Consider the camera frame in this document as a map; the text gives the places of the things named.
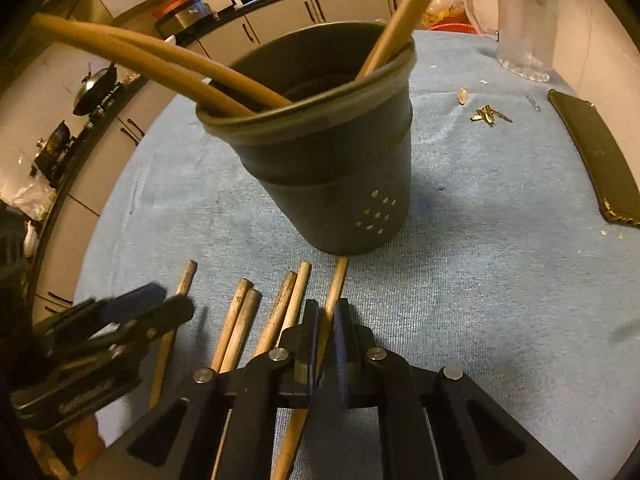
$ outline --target silver screw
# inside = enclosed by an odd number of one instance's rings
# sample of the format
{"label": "silver screw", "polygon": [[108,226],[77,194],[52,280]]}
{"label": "silver screw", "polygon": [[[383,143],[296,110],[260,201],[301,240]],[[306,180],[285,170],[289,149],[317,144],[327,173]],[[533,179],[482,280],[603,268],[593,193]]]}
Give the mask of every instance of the silver screw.
{"label": "silver screw", "polygon": [[116,348],[114,348],[114,349],[111,351],[111,359],[115,359],[116,357],[118,357],[120,354],[122,354],[122,353],[125,351],[125,349],[126,349],[126,348],[127,348],[127,347],[126,347],[126,346],[124,346],[124,345],[118,345],[118,346],[116,346]]}
{"label": "silver screw", "polygon": [[274,348],[269,352],[269,359],[272,361],[284,361],[287,357],[289,357],[289,352],[286,348]]}
{"label": "silver screw", "polygon": [[198,368],[193,373],[193,380],[198,384],[208,383],[213,379],[213,370],[211,368]]}
{"label": "silver screw", "polygon": [[462,370],[458,368],[456,365],[445,366],[442,373],[444,373],[444,376],[447,379],[451,379],[452,381],[457,381],[458,379],[461,379],[463,375]]}
{"label": "silver screw", "polygon": [[367,357],[372,361],[382,361],[386,357],[386,350],[379,346],[372,346],[367,350]]}

